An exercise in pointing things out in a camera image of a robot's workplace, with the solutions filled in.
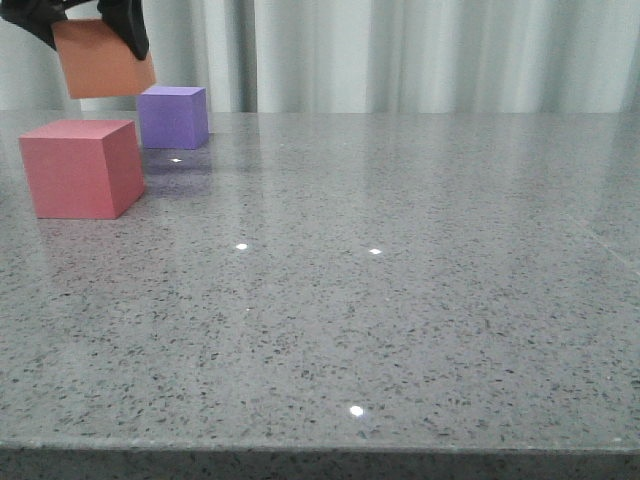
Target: robotic arm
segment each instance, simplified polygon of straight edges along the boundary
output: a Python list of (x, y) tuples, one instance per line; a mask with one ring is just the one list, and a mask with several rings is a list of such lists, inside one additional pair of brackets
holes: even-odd
[[(0, 0), (0, 17), (32, 33), (54, 50), (51, 24), (67, 20), (66, 11), (90, 0)], [(102, 20), (138, 60), (149, 52), (142, 0), (98, 0)]]

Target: orange cube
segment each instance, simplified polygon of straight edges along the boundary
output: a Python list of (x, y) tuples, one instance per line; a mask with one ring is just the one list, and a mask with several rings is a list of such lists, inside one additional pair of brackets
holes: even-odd
[(138, 60), (102, 20), (52, 25), (71, 98), (138, 95), (156, 82), (151, 53)]

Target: cube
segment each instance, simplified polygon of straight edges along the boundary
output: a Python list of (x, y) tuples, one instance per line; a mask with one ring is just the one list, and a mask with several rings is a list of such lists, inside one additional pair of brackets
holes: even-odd
[(102, 20), (65, 20), (51, 28), (71, 98), (139, 95), (156, 82), (151, 53), (138, 60)]
[(142, 145), (196, 149), (209, 138), (207, 99), (201, 87), (151, 87), (137, 97)]
[(19, 141), (38, 218), (117, 218), (144, 191), (131, 120), (58, 120)]

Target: table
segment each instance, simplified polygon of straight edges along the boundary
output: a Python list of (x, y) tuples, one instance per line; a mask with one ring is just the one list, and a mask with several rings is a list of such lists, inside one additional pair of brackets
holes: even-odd
[(78, 452), (639, 471), (637, 115), (215, 114), (143, 150), (120, 219), (37, 220), (17, 136), (73, 116), (0, 117), (8, 478)]

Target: gray countertop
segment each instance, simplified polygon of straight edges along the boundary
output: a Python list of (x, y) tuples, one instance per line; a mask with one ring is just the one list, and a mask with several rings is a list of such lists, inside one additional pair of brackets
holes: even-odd
[(64, 115), (1, 112), (0, 445), (640, 449), (637, 115), (214, 115), (37, 220)]

